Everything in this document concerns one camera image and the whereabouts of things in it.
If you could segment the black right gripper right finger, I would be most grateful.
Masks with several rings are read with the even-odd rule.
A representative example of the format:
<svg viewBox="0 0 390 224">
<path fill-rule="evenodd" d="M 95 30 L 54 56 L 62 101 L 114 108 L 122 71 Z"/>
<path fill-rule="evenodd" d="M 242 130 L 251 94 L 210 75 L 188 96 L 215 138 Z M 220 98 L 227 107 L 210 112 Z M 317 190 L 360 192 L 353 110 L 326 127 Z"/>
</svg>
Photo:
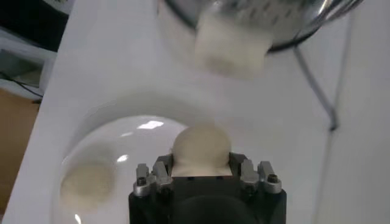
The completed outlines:
<svg viewBox="0 0 390 224">
<path fill-rule="evenodd" d="M 255 169 L 252 160 L 244 154 L 229 153 L 229 168 L 239 178 L 243 189 L 256 192 L 261 187 L 268 194 L 282 192 L 282 181 L 274 172 L 269 161 L 261 161 Z"/>
</svg>

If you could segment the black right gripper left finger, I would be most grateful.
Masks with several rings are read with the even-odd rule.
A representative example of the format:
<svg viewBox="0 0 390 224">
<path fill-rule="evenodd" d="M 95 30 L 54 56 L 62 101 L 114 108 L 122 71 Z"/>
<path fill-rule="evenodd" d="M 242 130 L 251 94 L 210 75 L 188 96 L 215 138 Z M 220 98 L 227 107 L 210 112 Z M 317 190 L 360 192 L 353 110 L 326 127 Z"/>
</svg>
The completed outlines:
<svg viewBox="0 0 390 224">
<path fill-rule="evenodd" d="M 133 195 L 147 197 L 152 192 L 169 195 L 173 191 L 173 155 L 159 156 L 149 171 L 145 163 L 136 168 L 136 182 L 133 184 Z"/>
</svg>

